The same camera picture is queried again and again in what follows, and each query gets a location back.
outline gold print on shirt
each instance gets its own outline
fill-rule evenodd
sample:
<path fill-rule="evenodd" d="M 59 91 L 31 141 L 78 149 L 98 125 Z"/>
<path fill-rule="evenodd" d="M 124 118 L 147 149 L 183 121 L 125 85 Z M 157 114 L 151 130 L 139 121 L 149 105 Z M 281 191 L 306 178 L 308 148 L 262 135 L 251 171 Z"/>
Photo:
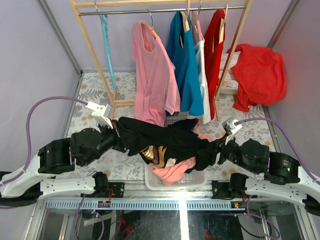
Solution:
<path fill-rule="evenodd" d="M 147 146 L 141 153 L 158 168 L 163 168 L 165 166 L 166 150 L 167 147 L 164 146 Z"/>

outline floral pattern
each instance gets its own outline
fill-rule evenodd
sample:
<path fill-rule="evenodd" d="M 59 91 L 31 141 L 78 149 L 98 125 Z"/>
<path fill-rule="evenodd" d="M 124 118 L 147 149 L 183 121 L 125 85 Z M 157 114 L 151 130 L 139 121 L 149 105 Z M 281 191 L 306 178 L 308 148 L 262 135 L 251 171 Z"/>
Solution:
<path fill-rule="evenodd" d="M 110 74 L 104 74 L 108 85 L 113 92 Z M 114 73 L 117 84 L 116 99 L 134 99 L 136 94 L 136 74 L 134 72 L 116 72 Z M 84 101 L 92 101 L 97 104 L 110 104 L 105 88 L 98 73 L 85 73 L 82 79 L 82 85 L 78 98 Z M 221 94 L 218 99 L 219 112 L 221 115 L 220 122 L 216 119 L 208 124 L 200 125 L 199 133 L 204 133 L 213 137 L 220 138 L 225 134 L 222 127 L 223 121 L 230 117 L 242 120 L 254 117 L 265 117 L 264 110 L 261 105 L 250 107 L 250 112 L 241 112 L 233 108 L 234 96 Z M 133 117 L 134 108 L 132 106 L 117 107 L 115 110 L 115 119 L 121 116 Z M 91 110 L 85 108 L 82 104 L 77 103 L 74 108 L 72 120 L 69 126 L 68 137 L 75 132 L 79 132 L 84 128 L 97 128 L 97 123 L 91 116 Z M 236 141 L 239 145 L 249 139 L 259 141 L 261 144 L 268 145 L 271 151 L 274 151 L 274 144 L 270 135 L 268 124 L 266 121 L 253 121 L 243 125 L 243 128 L 237 133 Z M 110 180 L 144 180 L 144 161 L 139 155 L 127 156 L 115 150 L 109 150 L 100 159 L 94 161 L 89 166 L 76 166 L 75 171 L 66 172 L 59 175 L 59 178 L 81 178 L 86 177 L 93 172 L 104 172 Z M 246 170 L 226 161 L 222 165 L 209 166 L 206 170 L 208 180 L 229 180 L 232 173 L 245 173 L 255 178 L 262 176 L 254 176 Z"/>

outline white plastic basket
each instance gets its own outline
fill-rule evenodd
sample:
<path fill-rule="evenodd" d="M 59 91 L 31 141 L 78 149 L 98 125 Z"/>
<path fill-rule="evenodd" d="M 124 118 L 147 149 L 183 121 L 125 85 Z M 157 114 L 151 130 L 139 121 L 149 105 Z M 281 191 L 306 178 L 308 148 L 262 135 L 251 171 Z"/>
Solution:
<path fill-rule="evenodd" d="M 171 186 L 165 186 L 161 179 L 150 170 L 150 166 L 147 164 L 144 165 L 144 179 L 147 188 L 155 191 L 199 188 L 207 183 L 206 171 L 193 170 L 191 173 L 185 173 L 183 178 Z"/>

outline crumpled red clothing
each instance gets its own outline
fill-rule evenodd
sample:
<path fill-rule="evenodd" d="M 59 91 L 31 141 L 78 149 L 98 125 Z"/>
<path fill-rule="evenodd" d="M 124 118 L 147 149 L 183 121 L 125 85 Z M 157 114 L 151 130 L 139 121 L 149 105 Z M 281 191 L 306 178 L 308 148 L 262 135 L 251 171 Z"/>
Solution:
<path fill-rule="evenodd" d="M 249 106 L 268 106 L 286 96 L 285 64 L 279 53 L 271 48 L 249 44 L 240 44 L 235 51 L 241 51 L 237 64 L 231 68 L 239 82 L 233 105 L 235 109 L 249 112 Z"/>

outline pink cloth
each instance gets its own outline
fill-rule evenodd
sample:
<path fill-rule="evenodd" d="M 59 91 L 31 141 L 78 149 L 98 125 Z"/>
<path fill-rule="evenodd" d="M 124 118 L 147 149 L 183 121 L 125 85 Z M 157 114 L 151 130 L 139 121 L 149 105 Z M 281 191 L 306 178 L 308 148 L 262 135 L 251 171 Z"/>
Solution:
<path fill-rule="evenodd" d="M 163 127 L 166 111 L 180 111 L 175 66 L 161 39 L 155 38 L 142 22 L 132 27 L 132 60 L 136 63 L 133 118 Z"/>
<path fill-rule="evenodd" d="M 150 164 L 151 171 L 157 175 L 165 186 L 171 186 L 173 183 L 178 182 L 183 176 L 186 170 L 193 168 L 196 165 L 196 158 L 191 157 L 188 160 L 179 162 L 178 164 L 159 168 Z"/>

